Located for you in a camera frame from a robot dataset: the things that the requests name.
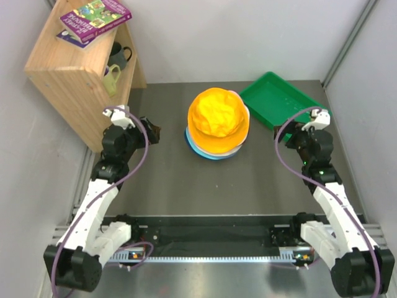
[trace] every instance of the mug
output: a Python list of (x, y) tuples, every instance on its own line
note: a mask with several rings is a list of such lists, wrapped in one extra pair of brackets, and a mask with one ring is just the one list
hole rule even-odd
[(116, 94), (116, 83), (121, 75), (121, 72), (122, 71), (117, 64), (113, 64), (111, 67), (109, 67), (109, 70), (105, 72), (106, 75), (102, 79), (102, 82), (109, 96)]
[[(125, 50), (130, 51), (130, 56), (127, 59), (124, 56)], [(122, 45), (118, 42), (114, 42), (107, 64), (109, 66), (116, 64), (120, 67), (121, 70), (123, 70), (127, 66), (127, 62), (130, 61), (131, 57), (132, 50), (130, 47), (122, 47)]]

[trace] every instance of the wooden shelf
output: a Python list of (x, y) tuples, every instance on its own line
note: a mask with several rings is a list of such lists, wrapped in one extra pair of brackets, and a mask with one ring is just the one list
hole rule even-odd
[[(102, 132), (110, 125), (104, 107), (127, 104), (131, 88), (145, 88), (136, 48), (126, 23), (100, 38), (86, 51), (55, 36), (63, 30), (59, 17), (89, 0), (57, 0), (29, 56), (25, 72), (94, 152), (102, 149)], [(102, 78), (114, 41), (133, 50), (133, 56), (117, 82), (117, 94), (109, 97)]]

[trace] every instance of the book cover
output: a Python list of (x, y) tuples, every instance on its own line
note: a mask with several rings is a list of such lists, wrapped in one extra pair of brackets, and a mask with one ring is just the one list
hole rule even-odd
[(62, 40), (65, 40), (65, 41), (71, 43), (72, 45), (76, 45), (77, 47), (82, 48), (82, 49), (85, 49), (86, 47), (88, 47), (88, 45), (95, 40), (93, 38), (93, 39), (88, 40), (87, 42), (81, 43), (79, 40), (77, 40), (77, 38), (74, 35), (71, 35), (69, 33), (69, 31), (67, 31), (67, 30), (64, 30), (64, 31), (58, 33), (56, 35), (56, 37), (58, 37)]
[(95, 0), (60, 17), (80, 43), (94, 39), (131, 19), (132, 14), (116, 0)]

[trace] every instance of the orange hat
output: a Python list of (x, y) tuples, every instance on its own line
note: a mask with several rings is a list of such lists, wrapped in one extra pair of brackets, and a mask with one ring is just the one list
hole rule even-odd
[(193, 100), (187, 126), (197, 146), (210, 153), (226, 153), (246, 138), (249, 115), (237, 93), (210, 88)]

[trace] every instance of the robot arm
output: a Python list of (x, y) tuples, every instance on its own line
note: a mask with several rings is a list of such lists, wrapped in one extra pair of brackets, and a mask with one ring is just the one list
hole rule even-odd
[[(143, 134), (123, 111), (107, 110), (104, 115), (110, 117), (112, 125), (104, 131), (100, 160), (92, 170), (86, 196), (70, 227), (82, 212), (85, 214), (67, 239), (56, 268), (56, 285), (87, 292), (93, 291), (98, 285), (102, 268), (110, 257), (124, 243), (130, 240), (136, 242), (140, 238), (138, 223), (132, 222), (127, 216), (118, 216), (105, 233), (97, 237), (106, 210), (122, 184), (106, 192), (94, 203), (93, 200), (128, 174), (128, 161), (132, 154), (136, 149), (145, 146)], [(159, 127), (145, 117), (140, 121), (148, 134), (149, 144), (158, 143)], [(69, 229), (56, 246), (49, 245), (44, 252), (49, 275), (58, 245), (64, 242)]]
[[(334, 233), (331, 235), (314, 214), (298, 214), (290, 226), (293, 236), (310, 244), (327, 264), (334, 287), (341, 297), (362, 296), (374, 291), (374, 266), (361, 233), (364, 228), (347, 198), (342, 179), (330, 163), (332, 135), (323, 130), (330, 120), (327, 110), (313, 110), (310, 122), (292, 121), (282, 132), (280, 140), (285, 134), (291, 134), (285, 145), (298, 152), (303, 162), (302, 174), (325, 186), (339, 199), (340, 202), (323, 188), (304, 180), (324, 210)], [(280, 127), (275, 127), (275, 135), (278, 129)], [(353, 220), (359, 223), (361, 231)], [(365, 230), (364, 233), (377, 257), (380, 293), (384, 294), (388, 290), (395, 259), (390, 250), (381, 250)]]

